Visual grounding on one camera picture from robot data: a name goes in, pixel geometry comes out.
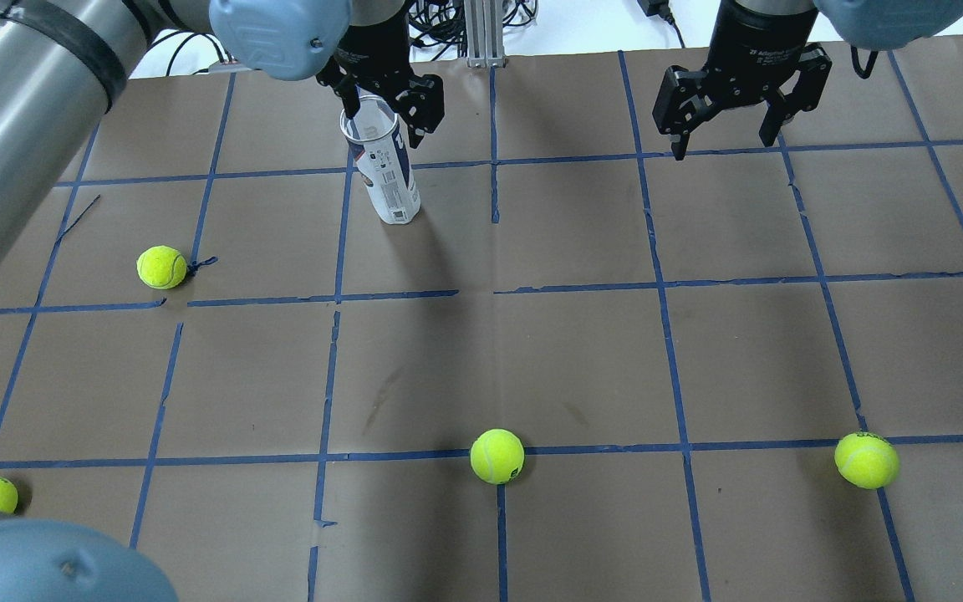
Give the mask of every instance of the stain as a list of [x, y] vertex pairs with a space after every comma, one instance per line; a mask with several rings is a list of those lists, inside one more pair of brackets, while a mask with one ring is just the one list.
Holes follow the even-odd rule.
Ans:
[[366, 433], [370, 430], [370, 427], [374, 426], [375, 420], [378, 419], [378, 412], [381, 411], [381, 406], [385, 405], [385, 402], [389, 400], [389, 395], [393, 392], [393, 386], [396, 385], [396, 382], [400, 380], [403, 374], [404, 366], [398, 367], [398, 369], [393, 370], [393, 373], [385, 378], [385, 382], [382, 382], [381, 389], [378, 389], [378, 395], [374, 398], [374, 407], [370, 409], [370, 416], [366, 416], [363, 433]]
[[589, 420], [585, 419], [585, 414], [582, 414], [582, 411], [578, 409], [577, 406], [570, 405], [565, 401], [563, 403], [563, 409], [574, 419], [574, 422], [581, 424], [581, 426], [589, 426]]

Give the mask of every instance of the can rim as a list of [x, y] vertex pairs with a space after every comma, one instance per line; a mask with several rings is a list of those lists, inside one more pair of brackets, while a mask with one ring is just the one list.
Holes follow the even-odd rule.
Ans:
[[379, 134], [378, 136], [372, 136], [368, 138], [356, 138], [355, 136], [352, 136], [351, 133], [349, 133], [348, 122], [350, 120], [348, 119], [347, 111], [341, 110], [340, 111], [340, 133], [344, 134], [344, 137], [348, 138], [348, 140], [355, 142], [356, 145], [362, 145], [365, 142], [382, 140], [382, 138], [385, 138], [387, 135], [393, 133], [394, 130], [396, 130], [397, 127], [400, 125], [400, 115], [397, 115], [396, 111], [393, 111], [391, 107], [389, 107], [389, 103], [386, 103], [385, 99], [382, 99], [381, 96], [378, 96], [377, 94], [364, 94], [359, 97], [359, 102], [363, 103], [364, 100], [372, 100], [372, 102], [377, 102], [378, 107], [382, 109], [383, 113], [386, 113], [387, 115], [390, 114], [390, 117], [393, 118], [393, 122], [390, 123], [389, 129], [383, 134]]

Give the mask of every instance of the blue grid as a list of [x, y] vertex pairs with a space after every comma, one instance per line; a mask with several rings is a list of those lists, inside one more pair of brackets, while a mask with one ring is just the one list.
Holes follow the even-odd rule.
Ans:
[[[745, 148], [745, 149], [725, 149], [725, 150], [693, 150], [689, 152], [692, 156], [724, 156], [725, 154], [744, 154], [744, 153], [780, 153], [783, 163], [786, 165], [787, 174], [790, 176], [792, 197], [798, 210], [803, 211], [803, 201], [800, 197], [795, 182], [795, 175], [792, 172], [792, 153], [814, 152], [825, 150], [857, 150], [857, 149], [878, 149], [878, 148], [925, 148], [930, 153], [932, 163], [936, 169], [937, 176], [945, 188], [949, 202], [955, 211], [956, 217], [963, 229], [963, 212], [956, 194], [953, 193], [939, 159], [935, 153], [936, 147], [945, 145], [963, 145], [963, 140], [932, 140], [928, 134], [924, 122], [920, 118], [917, 107], [910, 94], [909, 87], [905, 83], [904, 77], [899, 69], [897, 59], [893, 53], [888, 54], [891, 65], [898, 75], [899, 84], [905, 94], [909, 110], [912, 111], [918, 129], [920, 129], [922, 140], [901, 141], [901, 142], [874, 142], [874, 144], [848, 144], [848, 145], [787, 145], [786, 141], [780, 136], [779, 146], [775, 148]], [[438, 169], [438, 168], [458, 168], [471, 167], [488, 164], [492, 168], [492, 222], [500, 222], [500, 208], [498, 208], [497, 195], [497, 168], [500, 165], [525, 165], [543, 163], [573, 163], [574, 161], [622, 161], [635, 160], [638, 164], [639, 183], [641, 184], [643, 209], [645, 210], [645, 228], [650, 240], [650, 251], [652, 252], [653, 267], [655, 272], [654, 282], [637, 283], [615, 283], [615, 284], [595, 284], [595, 285], [564, 285], [564, 286], [545, 286], [540, 288], [521, 287], [513, 290], [494, 291], [494, 294], [529, 294], [529, 293], [584, 293], [584, 291], [594, 290], [636, 290], [654, 289], [658, 294], [660, 304], [662, 327], [664, 327], [665, 349], [669, 359], [669, 370], [671, 373], [672, 389], [674, 392], [674, 403], [677, 422], [679, 422], [678, 442], [661, 443], [642, 443], [642, 445], [632, 446], [535, 446], [528, 448], [527, 454], [531, 457], [536, 455], [574, 455], [574, 454], [619, 454], [619, 453], [679, 453], [684, 458], [685, 487], [687, 487], [687, 503], [691, 520], [693, 541], [695, 541], [695, 555], [698, 563], [699, 578], [701, 583], [702, 599], [711, 599], [710, 586], [708, 586], [708, 575], [706, 567], [706, 551], [704, 551], [703, 538], [701, 536], [700, 517], [696, 507], [696, 492], [693, 485], [693, 472], [691, 454], [695, 451], [719, 451], [719, 450], [764, 450], [764, 449], [803, 449], [803, 448], [828, 448], [836, 445], [834, 439], [792, 439], [791, 441], [691, 441], [687, 427], [685, 427], [685, 415], [681, 408], [679, 371], [677, 370], [676, 350], [671, 334], [670, 316], [668, 314], [668, 304], [666, 303], [665, 290], [675, 287], [700, 287], [700, 286], [756, 286], [768, 284], [784, 283], [818, 283], [821, 293], [827, 306], [830, 324], [833, 327], [834, 339], [839, 348], [840, 359], [848, 381], [849, 392], [853, 400], [853, 412], [863, 428], [868, 427], [868, 422], [860, 412], [859, 393], [856, 389], [856, 380], [853, 377], [852, 367], [849, 364], [848, 351], [845, 349], [842, 338], [841, 325], [834, 312], [833, 301], [830, 298], [829, 283], [832, 282], [868, 282], [868, 281], [887, 281], [887, 279], [922, 279], [922, 278], [963, 278], [962, 272], [916, 272], [907, 274], [845, 274], [827, 275], [824, 271], [822, 259], [819, 257], [817, 245], [815, 245], [813, 230], [805, 214], [802, 213], [802, 225], [805, 229], [805, 236], [809, 243], [813, 262], [817, 274], [813, 277], [775, 277], [775, 278], [734, 278], [727, 281], [712, 281], [712, 279], [697, 279], [696, 281], [665, 281], [662, 277], [662, 267], [656, 248], [656, 230], [652, 220], [652, 208], [650, 208], [649, 183], [645, 176], [645, 160], [661, 159], [661, 157], [672, 157], [669, 152], [643, 152], [641, 145], [641, 135], [637, 113], [634, 110], [634, 96], [630, 90], [629, 75], [626, 68], [626, 61], [623, 53], [619, 53], [619, 66], [622, 71], [625, 85], [626, 100], [629, 107], [631, 129], [634, 133], [634, 153], [623, 154], [601, 154], [601, 156], [561, 156], [561, 157], [538, 157], [538, 159], [518, 159], [518, 160], [498, 160], [497, 159], [497, 77], [496, 71], [490, 69], [490, 130], [492, 131], [492, 155], [489, 161], [447, 161], [446, 163], [430, 163], [415, 165], [416, 169]], [[213, 182], [218, 179], [237, 179], [237, 178], [265, 178], [265, 176], [297, 176], [311, 174], [344, 174], [344, 201], [343, 211], [341, 211], [340, 236], [338, 241], [337, 271], [335, 291], [333, 294], [313, 297], [280, 297], [280, 298], [225, 298], [224, 300], [203, 300], [192, 301], [192, 308], [203, 308], [203, 306], [221, 305], [249, 305], [249, 304], [310, 304], [311, 302], [343, 302], [379, 300], [379, 298], [434, 298], [455, 296], [456, 290], [429, 290], [429, 291], [405, 291], [404, 293], [370, 293], [370, 294], [343, 294], [344, 277], [344, 248], [347, 239], [348, 213], [351, 199], [351, 180], [354, 167], [352, 167], [351, 157], [348, 157], [347, 164], [343, 168], [318, 168], [318, 169], [291, 169], [291, 171], [248, 171], [231, 172], [231, 174], [218, 174], [217, 162], [222, 148], [222, 138], [225, 134], [225, 126], [228, 120], [229, 108], [231, 105], [232, 92], [236, 83], [236, 75], [230, 75], [227, 87], [224, 110], [222, 110], [221, 122], [219, 122], [217, 143], [215, 144], [214, 154], [211, 158], [211, 167], [207, 174], [195, 174], [184, 176], [158, 176], [157, 178], [125, 178], [114, 180], [84, 180], [84, 169], [87, 167], [91, 156], [91, 150], [97, 134], [97, 129], [92, 133], [88, 140], [88, 145], [84, 150], [84, 159], [81, 161], [76, 180], [60, 182], [57, 187], [72, 188], [69, 195], [69, 202], [66, 205], [64, 216], [59, 227], [58, 242], [53, 245], [50, 257], [46, 264], [45, 273], [41, 285], [39, 285], [38, 296], [32, 306], [26, 308], [3, 308], [0, 315], [7, 314], [29, 314], [29, 321], [22, 343], [17, 351], [16, 359], [8, 380], [7, 389], [3, 396], [3, 403], [0, 406], [0, 430], [3, 426], [5, 414], [8, 411], [10, 397], [12, 395], [16, 379], [23, 364], [24, 352], [26, 352], [35, 321], [42, 313], [62, 313], [62, 312], [109, 312], [109, 311], [145, 311], [145, 309], [155, 309], [165, 303], [165, 299], [146, 304], [97, 304], [97, 305], [43, 305], [43, 293], [45, 293], [50, 279], [51, 271], [54, 269], [61, 233], [68, 227], [69, 214], [72, 213], [74, 202], [76, 201], [77, 191], [83, 186], [113, 186], [114, 184], [146, 183], [146, 182], [173, 182], [173, 181], [195, 181], [204, 180], [203, 201], [198, 217], [195, 242], [192, 245], [192, 260], [199, 254], [199, 247], [202, 238], [204, 217], [206, 217], [206, 207], [209, 202], [211, 187]], [[95, 458], [94, 460], [42, 460], [42, 461], [0, 461], [0, 469], [28, 469], [28, 468], [81, 468], [81, 467], [143, 467], [145, 469], [144, 481], [142, 481], [141, 493], [137, 503], [136, 517], [134, 521], [133, 533], [131, 533], [130, 544], [136, 546], [144, 518], [146, 493], [150, 487], [150, 475], [157, 466], [209, 466], [209, 465], [243, 465], [243, 464], [308, 464], [313, 462], [318, 466], [318, 476], [316, 481], [316, 494], [314, 494], [314, 514], [313, 519], [318, 523], [325, 523], [322, 518], [322, 507], [324, 506], [324, 475], [328, 462], [404, 462], [404, 461], [424, 461], [440, 460], [441, 458], [462, 458], [467, 457], [467, 449], [451, 450], [424, 450], [412, 452], [375, 452], [375, 453], [329, 453], [329, 426], [331, 426], [332, 407], [333, 407], [333, 384], [336, 371], [337, 338], [340, 327], [340, 312], [335, 312], [332, 328], [331, 346], [329, 346], [329, 370], [328, 381], [326, 381], [326, 397], [324, 407], [324, 423], [322, 424], [322, 439], [320, 451], [311, 454], [277, 454], [277, 455], [252, 455], [252, 457], [158, 457], [158, 438], [161, 434], [161, 422], [165, 415], [165, 401], [171, 392], [172, 375], [176, 366], [176, 355], [180, 349], [180, 343], [184, 334], [184, 324], [176, 326], [175, 338], [171, 348], [171, 357], [168, 359], [163, 395], [161, 396], [160, 406], [158, 406], [157, 416], [153, 428], [152, 438], [150, 439], [150, 450], [147, 457], [138, 458]], [[934, 443], [963, 443], [963, 435], [928, 435], [928, 436], [898, 436], [889, 439], [896, 446], [917, 446], [934, 445]], [[884, 517], [887, 528], [888, 538], [893, 546], [894, 560], [898, 567], [899, 579], [906, 601], [913, 601], [915, 596], [910, 583], [909, 575], [905, 568], [902, 558], [901, 548], [897, 528], [890, 517], [889, 504], [884, 489], [879, 489], [879, 506]], [[498, 574], [500, 574], [500, 599], [501, 602], [508, 600], [508, 578], [507, 578], [507, 523], [506, 523], [506, 492], [504, 487], [497, 487], [497, 562]], [[310, 561], [308, 566], [309, 592], [308, 599], [313, 599], [314, 582], [317, 579], [318, 570], [318, 546], [310, 549]]]

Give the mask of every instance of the black rubber ring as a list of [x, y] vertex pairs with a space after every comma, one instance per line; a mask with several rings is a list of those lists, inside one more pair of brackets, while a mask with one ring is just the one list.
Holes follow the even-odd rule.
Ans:
[[139, 24], [140, 29], [144, 30], [144, 39], [146, 39], [148, 46], [150, 46], [150, 43], [154, 42], [155, 32], [150, 30], [150, 22], [149, 20], [146, 20], [144, 11], [141, 11], [140, 8], [137, 7], [136, 3], [133, 3], [133, 0], [121, 0], [121, 3], [124, 4], [125, 7], [129, 9], [129, 12], [136, 18], [136, 22]]
[[114, 49], [87, 23], [47, 0], [0, 0], [0, 19], [39, 31], [83, 62], [103, 85], [110, 112], [125, 89], [125, 68]]
[[176, 16], [176, 11], [173, 10], [173, 5], [171, 4], [171, 1], [158, 0], [158, 5], [160, 5], [161, 11], [166, 13], [166, 16], [169, 17], [169, 20], [171, 20], [173, 24], [176, 25], [177, 29], [183, 29], [184, 31], [191, 31], [191, 27], [186, 26], [186, 24], [182, 22], [181, 17]]

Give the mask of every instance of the metal bracket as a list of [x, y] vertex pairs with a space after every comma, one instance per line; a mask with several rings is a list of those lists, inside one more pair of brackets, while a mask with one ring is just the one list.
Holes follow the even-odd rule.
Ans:
[[504, 66], [503, 0], [463, 0], [466, 8], [466, 65]]

